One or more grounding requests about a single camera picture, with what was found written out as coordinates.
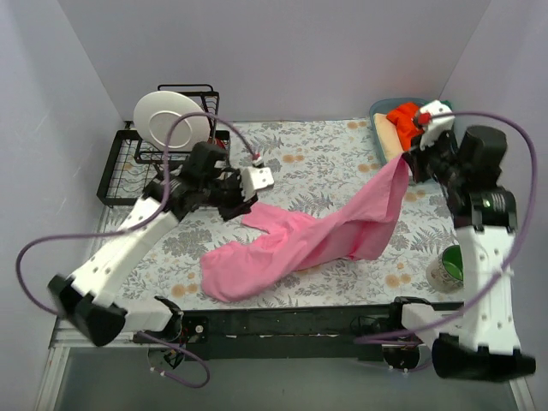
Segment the clear blue plastic bin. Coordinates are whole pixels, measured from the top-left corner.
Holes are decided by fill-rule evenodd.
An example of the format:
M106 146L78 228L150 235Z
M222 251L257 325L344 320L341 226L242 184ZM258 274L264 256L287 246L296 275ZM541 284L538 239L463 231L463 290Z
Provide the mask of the clear blue plastic bin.
M440 100L387 98L369 111L382 164L401 154L418 159L454 127L450 106Z

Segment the floral green-inside mug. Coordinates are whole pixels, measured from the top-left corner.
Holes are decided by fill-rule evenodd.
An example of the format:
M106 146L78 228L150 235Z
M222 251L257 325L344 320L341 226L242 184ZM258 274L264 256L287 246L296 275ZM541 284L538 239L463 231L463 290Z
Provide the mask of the floral green-inside mug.
M454 294L463 288L462 253L459 245L447 247L426 268L426 280L437 292Z

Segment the pink t shirt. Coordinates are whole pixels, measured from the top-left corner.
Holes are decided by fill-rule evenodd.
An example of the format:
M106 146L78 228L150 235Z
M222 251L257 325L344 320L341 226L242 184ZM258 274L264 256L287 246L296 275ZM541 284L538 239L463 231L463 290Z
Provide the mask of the pink t shirt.
M248 244L232 241L204 254L203 292L219 301L243 301L293 271L335 259L377 259L400 216L408 172L403 157L393 158L346 205L322 218L254 204L241 222L261 230L261 236Z

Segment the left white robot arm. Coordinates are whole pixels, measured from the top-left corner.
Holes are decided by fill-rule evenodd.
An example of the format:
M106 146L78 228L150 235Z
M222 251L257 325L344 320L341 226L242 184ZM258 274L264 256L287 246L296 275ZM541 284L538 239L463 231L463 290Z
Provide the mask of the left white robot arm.
M59 313L93 345L103 347L122 332L149 331L166 343L181 335L182 311L174 302L161 296L121 301L116 295L137 264L189 213L213 206L229 221L249 213L257 192L274 182L261 158L242 169L227 166L227 160L224 149L197 144L178 176L158 176L146 186L118 235L67 277L50 280Z

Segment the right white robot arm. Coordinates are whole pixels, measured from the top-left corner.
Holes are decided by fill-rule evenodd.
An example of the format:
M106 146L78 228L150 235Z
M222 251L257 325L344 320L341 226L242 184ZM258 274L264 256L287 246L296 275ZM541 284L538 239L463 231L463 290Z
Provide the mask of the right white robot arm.
M532 375L536 360L522 353L514 324L512 271L503 265L517 231L514 195L497 179L507 150L504 132L489 126L466 129L458 149L444 132L433 146L407 155L417 180L431 177L448 194L462 257L465 305L459 324L426 325L441 317L424 299L398 297L388 332L397 340L415 334L432 352L440 378L506 382Z

